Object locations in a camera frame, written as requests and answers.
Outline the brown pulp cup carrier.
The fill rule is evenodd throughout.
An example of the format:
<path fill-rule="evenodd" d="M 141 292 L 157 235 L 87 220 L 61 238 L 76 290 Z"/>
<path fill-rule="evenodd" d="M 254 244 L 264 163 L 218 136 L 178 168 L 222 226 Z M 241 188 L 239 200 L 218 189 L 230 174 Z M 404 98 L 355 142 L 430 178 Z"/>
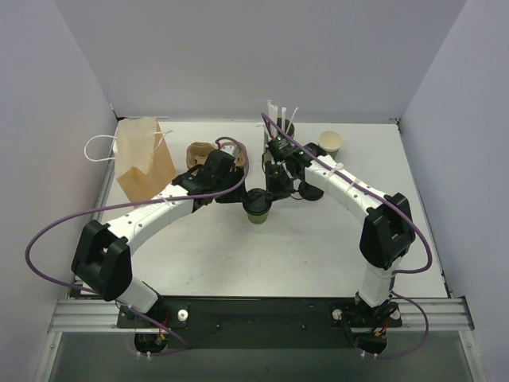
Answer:
<path fill-rule="evenodd" d="M 197 165 L 203 165 L 208 155 L 215 149 L 208 142 L 193 142 L 186 149 L 186 166 L 191 169 Z M 246 156 L 240 151 L 235 160 L 235 165 L 244 168 L 246 165 Z"/>

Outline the black plastic cup lid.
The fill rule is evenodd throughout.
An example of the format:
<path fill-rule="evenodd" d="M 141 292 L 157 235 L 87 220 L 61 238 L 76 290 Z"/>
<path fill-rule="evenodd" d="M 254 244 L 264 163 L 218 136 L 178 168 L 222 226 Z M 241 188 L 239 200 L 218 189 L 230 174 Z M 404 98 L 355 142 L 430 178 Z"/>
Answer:
<path fill-rule="evenodd" d="M 263 210 L 270 209 L 272 206 L 272 200 L 268 192 L 264 189 L 253 188 L 250 189 L 244 199 L 243 199 L 243 208 L 246 211 L 247 209 L 253 210 Z"/>

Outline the green paper coffee cup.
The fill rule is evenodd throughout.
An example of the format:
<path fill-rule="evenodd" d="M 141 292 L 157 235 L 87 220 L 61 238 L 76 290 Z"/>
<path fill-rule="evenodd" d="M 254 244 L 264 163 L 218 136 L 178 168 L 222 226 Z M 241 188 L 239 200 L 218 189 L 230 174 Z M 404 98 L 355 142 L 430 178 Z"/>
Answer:
<path fill-rule="evenodd" d="M 253 210 L 253 209 L 247 209 L 247 219 L 252 224 L 263 224 L 266 222 L 270 210 L 269 209 L 263 209 L 263 210 Z"/>

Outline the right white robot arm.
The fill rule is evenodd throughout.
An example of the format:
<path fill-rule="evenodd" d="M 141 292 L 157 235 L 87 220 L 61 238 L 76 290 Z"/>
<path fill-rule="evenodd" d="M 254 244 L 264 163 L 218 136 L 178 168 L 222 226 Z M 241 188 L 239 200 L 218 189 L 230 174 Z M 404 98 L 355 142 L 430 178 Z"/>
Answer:
<path fill-rule="evenodd" d="M 393 272 L 415 240 L 409 201 L 401 193 L 390 196 L 373 189 L 314 143 L 299 147 L 278 135 L 266 148 L 272 157 L 265 162 L 266 186 L 273 198 L 288 197 L 297 179 L 303 199 L 328 195 L 361 223 L 359 250 L 367 266 L 358 295 L 370 307 L 382 305 Z"/>

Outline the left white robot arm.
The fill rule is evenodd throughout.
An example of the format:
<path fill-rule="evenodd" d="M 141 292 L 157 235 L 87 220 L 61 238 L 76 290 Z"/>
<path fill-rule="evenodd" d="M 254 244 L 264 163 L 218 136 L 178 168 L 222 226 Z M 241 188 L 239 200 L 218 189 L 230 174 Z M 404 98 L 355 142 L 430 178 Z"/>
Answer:
<path fill-rule="evenodd" d="M 226 142 L 205 163 L 176 177 L 147 205 L 105 224 L 92 220 L 83 228 L 72 272 L 103 300 L 131 306 L 145 327 L 158 325 L 164 299 L 133 275 L 131 256 L 147 240 L 174 221 L 218 198 L 237 199 L 234 185 L 245 175 L 235 165 L 240 145 Z"/>

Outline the grey cylindrical straw holder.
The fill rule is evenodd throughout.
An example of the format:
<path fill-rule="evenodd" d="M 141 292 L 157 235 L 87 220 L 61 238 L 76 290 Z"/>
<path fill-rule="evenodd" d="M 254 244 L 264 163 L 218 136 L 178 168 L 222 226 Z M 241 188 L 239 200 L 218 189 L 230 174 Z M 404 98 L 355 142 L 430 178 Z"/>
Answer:
<path fill-rule="evenodd" d="M 283 127 L 284 132 L 290 136 L 294 137 L 295 134 L 295 126 L 293 123 L 286 119 L 285 122 L 282 122 L 281 118 L 278 118 L 277 124 L 280 127 Z M 278 133 L 277 131 L 274 134 L 274 137 L 271 138 L 268 135 L 265 135 L 266 142 L 264 145 L 264 151 L 262 154 L 262 165 L 264 166 L 267 162 L 283 162 L 286 159 L 293 149 L 292 144 L 289 142 L 287 138 Z"/>

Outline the brown paper bag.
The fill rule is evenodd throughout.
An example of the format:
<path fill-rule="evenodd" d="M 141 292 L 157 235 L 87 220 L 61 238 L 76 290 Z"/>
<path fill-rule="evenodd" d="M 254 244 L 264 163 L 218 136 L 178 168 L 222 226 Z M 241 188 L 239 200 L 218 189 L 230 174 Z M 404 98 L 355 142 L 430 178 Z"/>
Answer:
<path fill-rule="evenodd" d="M 115 179 L 129 202 L 150 200 L 177 175 L 165 141 L 167 134 L 154 117 L 123 119 L 118 122 L 115 134 L 91 138 L 111 139 L 113 154 L 110 157 L 92 158 L 87 147 L 84 147 L 84 156 L 90 162 L 114 163 Z"/>

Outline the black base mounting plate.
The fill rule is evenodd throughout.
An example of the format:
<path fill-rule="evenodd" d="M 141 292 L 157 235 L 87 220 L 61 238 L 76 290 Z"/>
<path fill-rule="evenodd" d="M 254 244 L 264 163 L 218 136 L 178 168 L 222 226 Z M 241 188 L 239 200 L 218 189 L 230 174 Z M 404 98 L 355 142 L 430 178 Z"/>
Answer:
<path fill-rule="evenodd" d="M 146 318 L 119 311 L 139 351 L 177 349 L 383 350 L 387 329 L 402 327 L 397 302 L 371 308 L 358 298 L 164 297 Z"/>

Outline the aluminium rail frame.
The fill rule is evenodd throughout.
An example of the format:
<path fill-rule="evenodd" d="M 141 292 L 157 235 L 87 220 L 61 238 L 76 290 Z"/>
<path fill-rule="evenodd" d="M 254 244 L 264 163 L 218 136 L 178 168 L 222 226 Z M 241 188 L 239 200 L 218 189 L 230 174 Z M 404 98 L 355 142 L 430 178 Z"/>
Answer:
<path fill-rule="evenodd" d="M 402 325 L 391 332 L 421 332 L 428 318 L 430 331 L 470 331 L 475 329 L 464 298 L 416 298 L 413 303 L 398 300 Z M 118 326 L 119 308 L 113 302 L 96 299 L 60 300 L 52 315 L 49 332 L 55 333 L 155 333 L 154 327 Z"/>

